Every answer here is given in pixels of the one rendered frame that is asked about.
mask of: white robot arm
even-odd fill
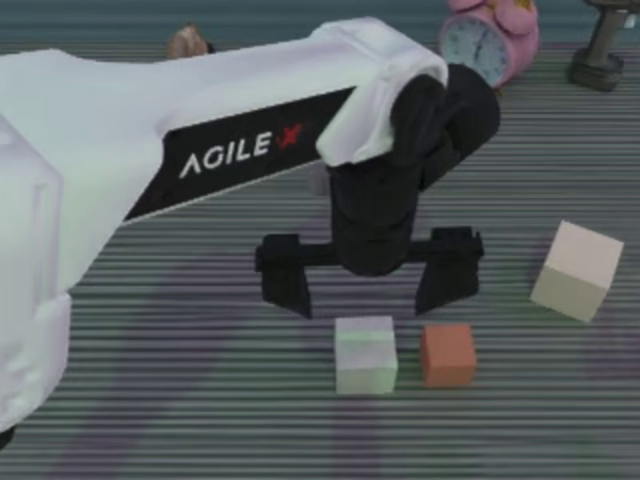
[[[0,432],[65,369],[76,285],[116,229],[318,159],[389,152],[390,110],[444,60],[379,20],[152,64],[0,57]]]

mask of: brown object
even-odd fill
[[[207,42],[193,23],[186,24],[169,39],[167,58],[197,57],[209,53]]]
[[[420,350],[425,386],[462,387],[473,381],[477,360],[470,325],[427,326]]]

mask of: orange cube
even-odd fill
[[[473,381],[477,360],[470,325],[427,326],[420,350],[425,386],[462,387]]]

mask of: white lettering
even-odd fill
[[[271,132],[264,132],[256,137],[256,144],[253,148],[254,157],[266,155],[269,152],[269,144],[271,143],[272,136],[273,134]]]
[[[202,157],[202,161],[199,161],[198,156],[192,153],[182,172],[180,172],[180,178],[185,178],[192,173],[200,175],[203,168],[204,170],[215,170],[223,163],[229,165],[234,161],[242,162],[250,158],[266,155],[269,153],[272,137],[273,133],[263,132],[256,135],[253,142],[247,142],[245,138],[241,138],[237,143],[236,141],[229,142],[226,148],[216,145],[207,150],[204,157]]]

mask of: clock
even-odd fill
[[[454,12],[440,30],[438,49],[448,63],[465,65],[499,88],[524,72],[540,46],[532,0],[448,0]]]

